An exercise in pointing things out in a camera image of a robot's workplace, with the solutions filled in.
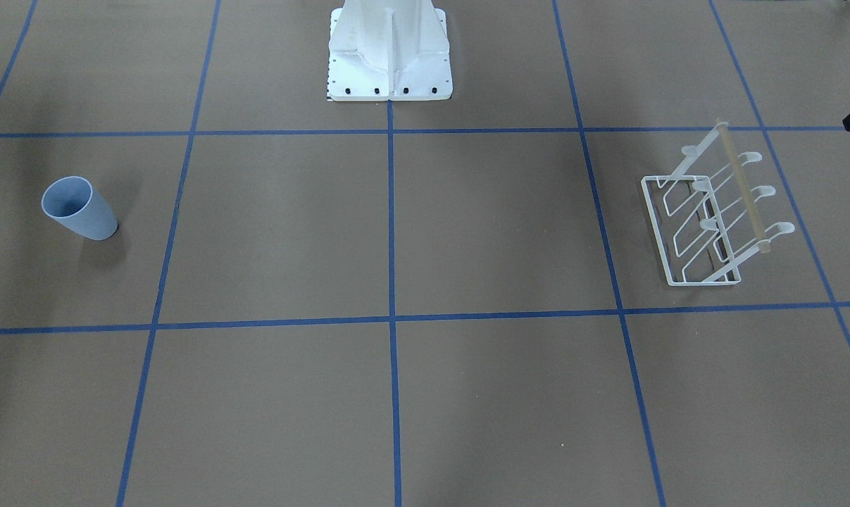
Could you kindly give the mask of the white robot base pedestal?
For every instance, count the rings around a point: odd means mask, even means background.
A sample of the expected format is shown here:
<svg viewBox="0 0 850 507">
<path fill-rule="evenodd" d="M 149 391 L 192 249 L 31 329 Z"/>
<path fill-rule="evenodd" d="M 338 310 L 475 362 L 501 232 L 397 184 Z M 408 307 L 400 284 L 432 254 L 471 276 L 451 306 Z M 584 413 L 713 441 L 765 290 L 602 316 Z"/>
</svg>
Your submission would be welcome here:
<svg viewBox="0 0 850 507">
<path fill-rule="evenodd" d="M 329 29 L 329 100 L 453 96 L 447 16 L 431 1 L 346 1 L 330 13 Z"/>
</svg>

